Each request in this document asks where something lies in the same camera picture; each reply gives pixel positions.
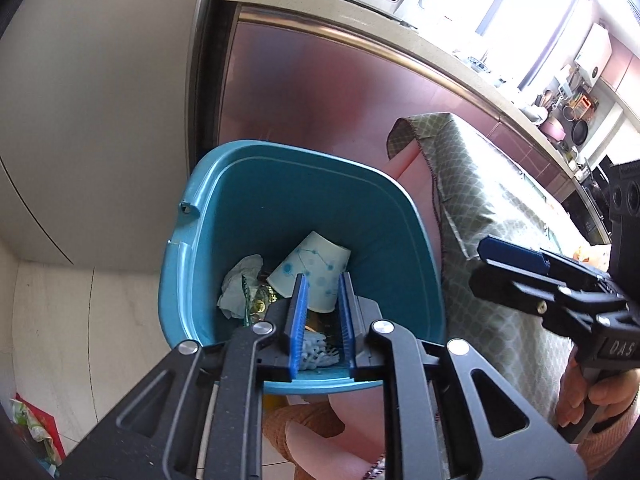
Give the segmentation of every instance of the crumpled tissue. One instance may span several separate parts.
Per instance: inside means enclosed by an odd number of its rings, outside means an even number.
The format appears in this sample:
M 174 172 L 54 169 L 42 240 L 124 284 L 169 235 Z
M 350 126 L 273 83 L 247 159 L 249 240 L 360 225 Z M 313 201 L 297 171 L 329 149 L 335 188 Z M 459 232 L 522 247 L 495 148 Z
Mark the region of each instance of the crumpled tissue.
M 258 273 L 262 268 L 260 254 L 246 256 L 235 264 L 222 280 L 222 295 L 218 298 L 218 307 L 227 319 L 244 319 L 246 298 L 242 290 L 242 276 L 246 280 L 249 292 L 253 296 L 258 289 Z

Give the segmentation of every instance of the person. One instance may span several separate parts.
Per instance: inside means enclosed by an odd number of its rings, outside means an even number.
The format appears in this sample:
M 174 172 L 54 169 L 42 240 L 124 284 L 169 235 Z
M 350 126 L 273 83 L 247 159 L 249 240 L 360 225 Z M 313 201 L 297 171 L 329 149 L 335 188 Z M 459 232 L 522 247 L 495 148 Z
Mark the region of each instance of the person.
M 561 379 L 556 419 L 575 424 L 584 402 L 606 406 L 591 433 L 577 446 L 592 478 L 606 464 L 640 414 L 640 370 L 589 387 L 575 361 L 575 349 Z M 265 436 L 290 462 L 295 480 L 383 480 L 384 407 L 382 388 L 333 394 L 328 402 L 286 406 L 267 415 Z

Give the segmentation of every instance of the blue trash can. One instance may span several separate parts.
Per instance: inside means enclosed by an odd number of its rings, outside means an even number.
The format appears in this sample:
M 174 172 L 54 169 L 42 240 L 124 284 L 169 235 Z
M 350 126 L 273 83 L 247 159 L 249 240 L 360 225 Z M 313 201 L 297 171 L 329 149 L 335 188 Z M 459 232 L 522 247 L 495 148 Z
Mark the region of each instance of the blue trash can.
M 274 266 L 311 231 L 351 250 L 347 270 L 359 296 L 418 338 L 442 343 L 440 282 L 414 203 L 385 174 L 355 162 L 270 142 L 238 140 L 199 162 L 179 205 L 159 289 L 159 317 L 172 347 L 227 340 L 240 320 L 216 303 L 222 279 L 241 258 Z M 301 371 L 269 394 L 357 390 L 345 367 Z

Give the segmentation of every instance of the white water heater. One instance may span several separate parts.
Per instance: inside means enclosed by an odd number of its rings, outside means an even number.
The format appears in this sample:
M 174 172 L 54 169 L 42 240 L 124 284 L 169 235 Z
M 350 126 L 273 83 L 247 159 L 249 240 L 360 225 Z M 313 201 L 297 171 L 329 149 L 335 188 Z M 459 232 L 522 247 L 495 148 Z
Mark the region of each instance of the white water heater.
M 611 57 L 611 42 L 607 29 L 594 23 L 582 48 L 575 57 L 578 72 L 593 87 Z

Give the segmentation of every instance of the pink sleeve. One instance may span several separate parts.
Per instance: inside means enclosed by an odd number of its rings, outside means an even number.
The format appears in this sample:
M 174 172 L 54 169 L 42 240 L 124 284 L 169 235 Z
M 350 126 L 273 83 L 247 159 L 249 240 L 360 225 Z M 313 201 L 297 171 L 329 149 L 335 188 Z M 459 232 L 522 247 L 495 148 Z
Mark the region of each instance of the pink sleeve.
M 640 415 L 640 402 L 636 399 L 625 415 L 613 426 L 600 433 L 590 433 L 578 446 L 577 452 L 587 466 L 589 478 L 613 457 Z

